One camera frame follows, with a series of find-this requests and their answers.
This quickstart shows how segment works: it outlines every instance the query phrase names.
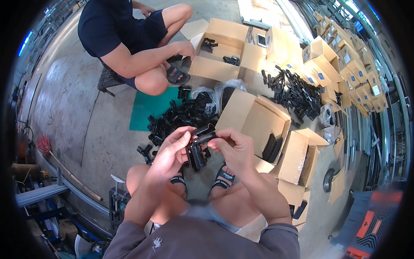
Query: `black sandal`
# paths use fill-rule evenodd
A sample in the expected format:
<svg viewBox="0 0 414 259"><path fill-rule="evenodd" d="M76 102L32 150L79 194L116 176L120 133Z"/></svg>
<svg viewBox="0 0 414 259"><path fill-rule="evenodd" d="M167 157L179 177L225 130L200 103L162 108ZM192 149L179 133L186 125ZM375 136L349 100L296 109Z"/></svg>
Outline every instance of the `black sandal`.
<svg viewBox="0 0 414 259"><path fill-rule="evenodd" d="M184 181L184 169L183 168L180 168L180 170L178 172L180 172L181 175L174 176L173 178L170 179L170 182L172 184L175 184L175 183L182 183L182 184L184 184L184 186L185 186L185 197L187 198L187 196L188 196L188 190L187 190L187 185L185 184L185 181Z"/></svg>
<svg viewBox="0 0 414 259"><path fill-rule="evenodd" d="M171 67L169 69L167 69L167 80L168 82L170 82L171 84L174 85L183 85L186 82L188 82L190 80L190 75L181 72L178 68L176 70L176 72L174 73L174 75L170 76L170 74L174 71L174 68L176 68L175 66L171 65Z"/></svg>
<svg viewBox="0 0 414 259"><path fill-rule="evenodd" d="M227 174L227 173L223 170L223 166L225 166L225 165L226 165L226 164L222 165L222 166L220 167L219 171L217 172L216 179L215 179L215 181L214 181L213 186L211 186L211 189L210 189L210 191L208 192L207 197L209 197L209 196L210 196L211 190L212 190L215 186L221 186L221 187L223 187L224 189L227 189L227 188L229 188L229 187L230 187L230 185L229 185L227 182L225 182L225 181L223 181L223 180L221 180L221 179L217 179L219 176L223 177L223 178L224 178L224 179L226 179L226 180L229 180L229 181L230 181L230 183L233 183L233 181L234 181L234 175L229 175L229 174Z"/></svg>

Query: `navy shorts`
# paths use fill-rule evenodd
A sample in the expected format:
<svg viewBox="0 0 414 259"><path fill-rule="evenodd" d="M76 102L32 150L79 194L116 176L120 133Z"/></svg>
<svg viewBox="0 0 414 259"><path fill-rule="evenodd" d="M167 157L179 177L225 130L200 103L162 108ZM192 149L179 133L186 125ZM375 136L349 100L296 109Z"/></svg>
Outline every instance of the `navy shorts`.
<svg viewBox="0 0 414 259"><path fill-rule="evenodd" d="M165 28L164 19L162 17L162 9L153 12L146 19L136 20L136 33L140 36L140 41L130 49L131 54L135 54L147 49L157 48L160 41L167 35L167 29ZM121 80L136 89L135 77L125 78L119 76Z"/></svg>

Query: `man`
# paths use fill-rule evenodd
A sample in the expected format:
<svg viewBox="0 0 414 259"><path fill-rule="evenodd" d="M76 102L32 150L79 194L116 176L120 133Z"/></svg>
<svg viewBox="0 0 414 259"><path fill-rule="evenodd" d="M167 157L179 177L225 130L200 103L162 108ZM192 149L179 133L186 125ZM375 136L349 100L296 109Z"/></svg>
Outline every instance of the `man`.
<svg viewBox="0 0 414 259"><path fill-rule="evenodd" d="M255 170L252 138L232 128L216 132L218 138L207 144L222 152L226 162L210 191L210 204L190 206L184 201L179 169L187 160L184 147L194 129L178 128L161 145L151 167L129 170L126 184L132 198L104 258L299 258L298 231L277 180ZM228 187L234 175L241 182ZM235 234L261 214L268 227L259 243ZM143 229L149 219L160 228L146 237Z"/></svg>
<svg viewBox="0 0 414 259"><path fill-rule="evenodd" d="M146 19L135 19L133 8ZM175 55L176 60L181 55L193 60L195 50L189 41L168 44L192 13L186 4L156 11L135 0L91 0L79 19L78 35L85 50L124 83L159 95L169 82L183 85L190 79L166 60Z"/></svg>

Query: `hand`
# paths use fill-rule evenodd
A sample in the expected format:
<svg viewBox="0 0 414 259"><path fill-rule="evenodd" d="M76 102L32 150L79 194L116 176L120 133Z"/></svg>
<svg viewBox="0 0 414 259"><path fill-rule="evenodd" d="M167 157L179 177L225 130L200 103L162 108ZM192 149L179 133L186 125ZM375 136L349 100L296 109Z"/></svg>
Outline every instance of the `hand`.
<svg viewBox="0 0 414 259"><path fill-rule="evenodd" d="M226 165L232 174L243 181L246 174L256 172L251 137L241 134L234 128L218 131L216 135L218 138L210 140L207 146L223 153Z"/></svg>
<svg viewBox="0 0 414 259"><path fill-rule="evenodd" d="M191 42L189 41L176 41L173 42L177 45L178 48L178 54L183 56L189 56L191 58L191 61L194 60L195 57L195 49Z"/></svg>
<svg viewBox="0 0 414 259"><path fill-rule="evenodd" d="M185 146L191 139L191 133L195 128L191 126L180 127L169 135L154 159L150 167L151 172L160 174L166 179L171 179L177 174L181 165L187 161Z"/></svg>
<svg viewBox="0 0 414 259"><path fill-rule="evenodd" d="M151 13L155 12L155 9L154 9L154 8L148 7L148 6L146 6L146 5L143 5L142 7L140 7L140 10L141 10L141 13L142 13L142 14L143 14L146 18L148 18L148 17L149 17L149 14L151 14Z"/></svg>

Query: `wicker stool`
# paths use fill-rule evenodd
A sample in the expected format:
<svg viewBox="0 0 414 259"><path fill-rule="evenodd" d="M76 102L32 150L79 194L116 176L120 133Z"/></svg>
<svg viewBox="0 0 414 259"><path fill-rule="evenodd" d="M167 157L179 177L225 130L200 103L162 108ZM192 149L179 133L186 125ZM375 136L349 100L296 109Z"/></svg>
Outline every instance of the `wicker stool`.
<svg viewBox="0 0 414 259"><path fill-rule="evenodd" d="M112 95L113 97L115 97L115 95L111 93L110 91L108 91L107 88L116 86L116 85L122 85L125 83L116 80L114 75L112 75L113 73L115 74L115 72L110 71L105 66L103 67L101 77L99 78L99 82L98 82L98 90L104 93L108 93Z"/></svg>

